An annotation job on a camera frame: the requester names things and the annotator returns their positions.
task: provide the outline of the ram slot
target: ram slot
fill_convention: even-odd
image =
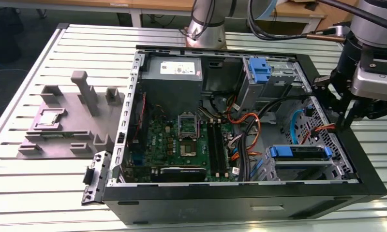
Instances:
[[[224,140],[223,140],[223,134],[220,130],[220,123],[216,123],[214,125],[214,136],[215,136],[215,151],[216,151],[216,158],[218,158],[218,172],[220,176],[226,176],[229,175],[229,172],[227,172]]]
[[[216,147],[215,147],[215,134],[214,134],[214,123],[207,123],[207,134],[208,134],[208,152],[210,152],[210,163],[211,163],[211,174],[219,175],[218,173],[218,158],[216,158]]]

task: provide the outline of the aluminum table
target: aluminum table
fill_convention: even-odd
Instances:
[[[56,29],[43,53],[0,118],[0,232],[1,231],[253,231],[387,232],[387,196],[359,203],[317,220],[199,224],[124,225],[107,206],[80,205],[86,166],[91,160],[19,160],[44,85],[79,92],[74,70],[86,70],[98,92],[128,84],[136,44],[183,46],[178,30],[70,25]],[[309,54],[321,74],[335,67],[341,48],[313,40],[263,42],[250,34],[227,33],[233,50]],[[387,187],[387,116],[355,122],[353,130]]]

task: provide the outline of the label sticker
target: label sticker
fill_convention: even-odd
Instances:
[[[130,5],[128,4],[123,4],[123,3],[111,3],[111,6],[124,6],[124,7],[128,7]]]
[[[234,103],[233,108],[234,108],[235,110],[239,110],[239,105],[237,105],[237,104]]]
[[[235,168],[235,167],[233,168],[233,174],[239,175],[239,168]]]
[[[160,74],[195,75],[195,63],[164,61],[160,63]]]

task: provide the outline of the green circuit board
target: green circuit board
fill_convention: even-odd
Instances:
[[[229,135],[231,131],[231,124],[222,124],[223,134]],[[138,182],[150,182],[151,167],[162,166],[206,168],[207,182],[235,181],[231,174],[229,174],[229,177],[216,177],[211,175],[207,122],[199,122],[199,137],[195,142],[191,141],[195,147],[186,146],[184,152],[188,153],[190,156],[182,155],[182,144],[184,145],[184,142],[180,141],[178,137],[178,120],[152,120],[148,129],[147,149],[144,155],[139,156],[142,159],[142,162],[139,162],[140,165],[134,166],[134,176]]]

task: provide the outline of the floor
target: floor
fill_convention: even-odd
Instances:
[[[47,14],[47,18],[40,19],[36,10],[20,9],[19,16],[24,24],[24,32],[16,35],[15,38],[21,49],[21,58],[16,62],[8,64],[0,63],[0,70],[19,69],[0,72],[0,116],[59,23],[119,26],[118,17],[120,17],[122,24],[132,26],[131,17],[127,14],[118,15],[115,13],[58,10],[51,10]],[[187,16],[176,16],[174,18],[174,16],[170,15],[156,15],[154,19],[155,20],[152,20],[148,15],[144,15],[144,27],[163,28],[164,26],[170,29],[182,29],[188,26],[191,21]],[[246,20],[227,19],[226,31],[249,32]]]

